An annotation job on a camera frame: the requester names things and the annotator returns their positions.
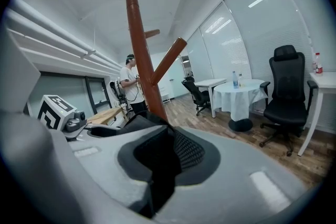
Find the blue bottle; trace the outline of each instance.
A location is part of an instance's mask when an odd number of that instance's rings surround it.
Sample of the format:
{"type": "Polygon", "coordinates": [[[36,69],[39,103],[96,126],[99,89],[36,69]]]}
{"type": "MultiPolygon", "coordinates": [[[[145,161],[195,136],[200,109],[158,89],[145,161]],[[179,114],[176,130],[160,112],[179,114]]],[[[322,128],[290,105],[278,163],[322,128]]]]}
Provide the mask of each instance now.
{"type": "Polygon", "coordinates": [[[239,84],[238,84],[238,78],[237,78],[237,75],[236,75],[235,71],[232,72],[232,76],[233,76],[233,79],[232,79],[232,81],[233,81],[233,88],[238,89],[239,88],[239,84]]]}

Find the person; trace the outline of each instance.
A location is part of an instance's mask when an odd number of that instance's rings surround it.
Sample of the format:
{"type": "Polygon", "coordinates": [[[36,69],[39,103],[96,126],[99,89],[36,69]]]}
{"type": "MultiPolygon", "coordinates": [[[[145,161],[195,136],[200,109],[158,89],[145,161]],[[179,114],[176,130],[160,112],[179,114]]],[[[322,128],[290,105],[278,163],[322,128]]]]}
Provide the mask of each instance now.
{"type": "Polygon", "coordinates": [[[126,66],[122,67],[120,70],[120,84],[124,89],[126,99],[135,114],[147,110],[145,100],[136,84],[137,82],[140,82],[140,79],[136,78],[132,71],[132,68],[135,67],[136,64],[134,54],[129,54],[126,58],[126,66]]]}

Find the coat rack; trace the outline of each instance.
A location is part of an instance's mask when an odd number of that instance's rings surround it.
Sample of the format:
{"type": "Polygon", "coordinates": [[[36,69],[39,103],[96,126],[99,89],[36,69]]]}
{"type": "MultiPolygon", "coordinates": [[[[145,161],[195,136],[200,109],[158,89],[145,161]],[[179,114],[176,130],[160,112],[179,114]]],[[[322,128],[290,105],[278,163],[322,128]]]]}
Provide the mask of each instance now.
{"type": "Polygon", "coordinates": [[[156,29],[147,32],[143,30],[138,0],[126,0],[126,6],[133,52],[137,60],[136,64],[141,79],[141,86],[149,110],[168,121],[157,83],[167,72],[174,60],[179,56],[181,51],[187,45],[187,42],[180,37],[177,38],[157,69],[154,71],[147,48],[146,38],[159,34],[160,30],[156,29]]]}

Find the door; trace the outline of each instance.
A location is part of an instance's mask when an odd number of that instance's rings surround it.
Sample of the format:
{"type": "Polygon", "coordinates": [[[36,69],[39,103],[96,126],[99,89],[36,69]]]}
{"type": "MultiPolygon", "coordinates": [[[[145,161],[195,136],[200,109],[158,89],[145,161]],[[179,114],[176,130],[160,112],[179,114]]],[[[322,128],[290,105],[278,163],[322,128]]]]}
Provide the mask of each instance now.
{"type": "Polygon", "coordinates": [[[184,80],[185,73],[180,56],[176,58],[176,60],[168,69],[168,75],[174,97],[188,93],[188,90],[181,83],[184,80]]]}

